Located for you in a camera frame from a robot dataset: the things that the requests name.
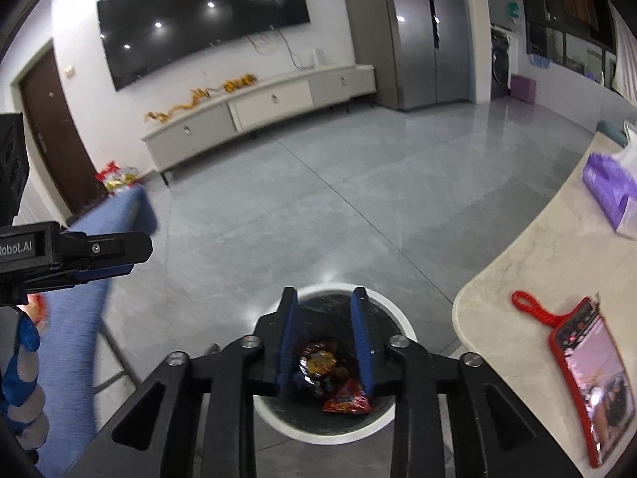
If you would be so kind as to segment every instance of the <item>red phone case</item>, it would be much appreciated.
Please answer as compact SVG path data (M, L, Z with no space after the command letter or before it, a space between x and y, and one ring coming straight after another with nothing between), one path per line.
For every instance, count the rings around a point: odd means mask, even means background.
M575 309L573 309L569 313L569 315L555 329L551 331L551 333L549 334L549 346L551 348L551 351L553 352L553 355L555 356L555 359L557 360L557 363L560 369L562 370L562 374L564 374L566 383L568 384L568 388L571 389L571 395L575 402L575 407L577 408L577 412L580 417L580 421L582 423L582 429L584 430L584 438L586 439L586 446L588 448L588 459L590 460L590 465L593 467L600 467L603 464L603 462L598 461L596 444L595 444L595 440L593 439L592 429L591 429L593 427L592 422L588 418L584 400L582 399L582 396L580 395L580 389L578 388L577 383L575 382L575 379L573 375L571 374L571 371L569 370L568 365L566 364L565 354L557 342L557 334L560 331L560 329L562 329L565 326L566 322L568 322L571 319L571 317L578 311L578 309L580 309L589 301L590 301L590 298L584 298L575 307ZM599 312L598 314L600 316L601 321L603 321L604 325L606 325L606 319ZM610 335L610 338L613 341L613 345L615 346L617 355L619 356L619 359L622 362L622 366L625 368L625 366L623 365L622 355L619 353L619 350L617 349L615 338L613 338L613 335L610 333L610 331L608 331L608 334Z

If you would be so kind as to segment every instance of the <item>purple tissue package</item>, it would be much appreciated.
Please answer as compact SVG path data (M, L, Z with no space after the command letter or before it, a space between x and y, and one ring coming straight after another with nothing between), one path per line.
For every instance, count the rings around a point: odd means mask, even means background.
M637 238L637 182L614 158L593 153L582 179L618 234Z

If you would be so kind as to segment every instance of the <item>red wrist strap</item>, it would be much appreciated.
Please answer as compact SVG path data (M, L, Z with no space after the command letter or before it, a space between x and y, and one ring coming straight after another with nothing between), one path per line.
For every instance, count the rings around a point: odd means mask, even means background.
M511 302L520 309L520 311L530 314L535 319L538 319L544 325L548 325L549 327L557 327L572 314L550 313L541 306L532 294L525 291L515 291L511 295Z

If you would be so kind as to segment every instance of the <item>tv screen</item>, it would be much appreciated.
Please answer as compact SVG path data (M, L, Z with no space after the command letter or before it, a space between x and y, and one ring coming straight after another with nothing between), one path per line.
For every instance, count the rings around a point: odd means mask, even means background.
M310 21L305 0L100 0L98 17L116 90L207 47Z

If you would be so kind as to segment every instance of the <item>gray floor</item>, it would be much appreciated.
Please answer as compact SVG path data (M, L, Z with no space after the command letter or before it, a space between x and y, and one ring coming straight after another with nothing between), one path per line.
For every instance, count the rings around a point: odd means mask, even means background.
M351 282L386 295L435 353L459 346L451 304L571 173L592 133L502 99L404 114L357 106L296 119L149 183L160 230L117 279L107 322L148 375L252 331L286 285ZM114 373L104 357L99 374ZM103 392L107 407L117 401ZM260 478L389 476L392 428L313 447L257 421Z

